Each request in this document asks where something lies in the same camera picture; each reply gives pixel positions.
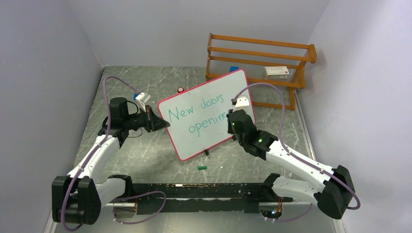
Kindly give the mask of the pink framed whiteboard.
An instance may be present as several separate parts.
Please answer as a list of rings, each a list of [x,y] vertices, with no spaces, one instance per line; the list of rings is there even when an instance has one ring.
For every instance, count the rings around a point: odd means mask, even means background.
[[[226,114],[232,99],[248,86],[246,73],[237,69],[221,77],[161,100],[157,107],[172,145],[185,161],[232,137]]]

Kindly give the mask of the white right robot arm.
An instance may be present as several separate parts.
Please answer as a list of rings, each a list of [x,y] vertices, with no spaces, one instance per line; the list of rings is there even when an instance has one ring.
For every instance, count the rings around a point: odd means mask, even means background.
[[[276,163],[298,175],[293,180],[275,174],[270,175],[262,188],[268,201],[277,197],[303,200],[316,205],[333,219],[342,219],[354,198],[355,188],[349,170],[339,165],[331,167],[314,161],[283,144],[280,138],[256,128],[244,110],[230,109],[228,132],[248,154],[264,161]]]

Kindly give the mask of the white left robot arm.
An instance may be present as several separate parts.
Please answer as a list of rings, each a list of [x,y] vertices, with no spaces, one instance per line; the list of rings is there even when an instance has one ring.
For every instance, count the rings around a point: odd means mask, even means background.
[[[129,113],[129,100],[123,97],[108,101],[108,116],[104,119],[95,144],[79,165],[66,176],[52,182],[52,219],[54,222],[78,225],[94,224],[101,209],[111,201],[130,201],[135,195],[128,175],[111,175],[100,185],[95,184],[109,159],[122,147],[130,130],[155,132],[170,126],[145,105]]]

